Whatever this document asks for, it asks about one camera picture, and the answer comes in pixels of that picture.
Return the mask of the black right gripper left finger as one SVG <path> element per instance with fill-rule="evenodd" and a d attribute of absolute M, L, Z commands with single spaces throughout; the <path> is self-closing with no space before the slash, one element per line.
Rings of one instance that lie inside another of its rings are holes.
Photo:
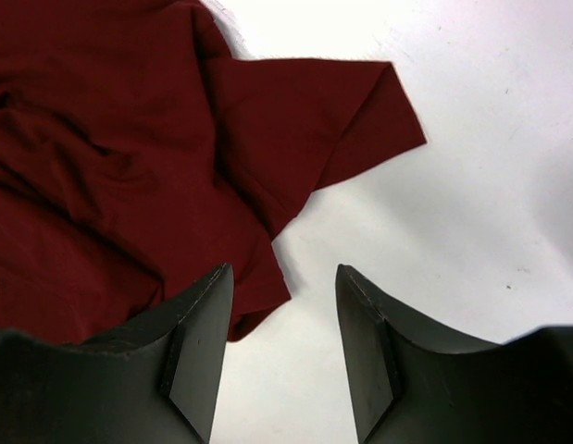
<path fill-rule="evenodd" d="M 207 443 L 233 271 L 80 344 L 0 329 L 0 443 Z"/>

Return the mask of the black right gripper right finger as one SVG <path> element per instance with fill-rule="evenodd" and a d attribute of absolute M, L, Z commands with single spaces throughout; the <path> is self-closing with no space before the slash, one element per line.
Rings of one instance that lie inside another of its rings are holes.
<path fill-rule="evenodd" d="M 573 443 L 573 327 L 496 344 L 396 300 L 349 265 L 338 320 L 361 443 Z"/>

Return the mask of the dark red t shirt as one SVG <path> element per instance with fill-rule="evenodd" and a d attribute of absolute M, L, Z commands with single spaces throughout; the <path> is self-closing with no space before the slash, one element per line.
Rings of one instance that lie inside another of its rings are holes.
<path fill-rule="evenodd" d="M 0 1 L 0 328 L 81 342 L 226 263 L 242 339 L 309 196 L 424 142 L 388 62 L 242 61 L 197 1 Z"/>

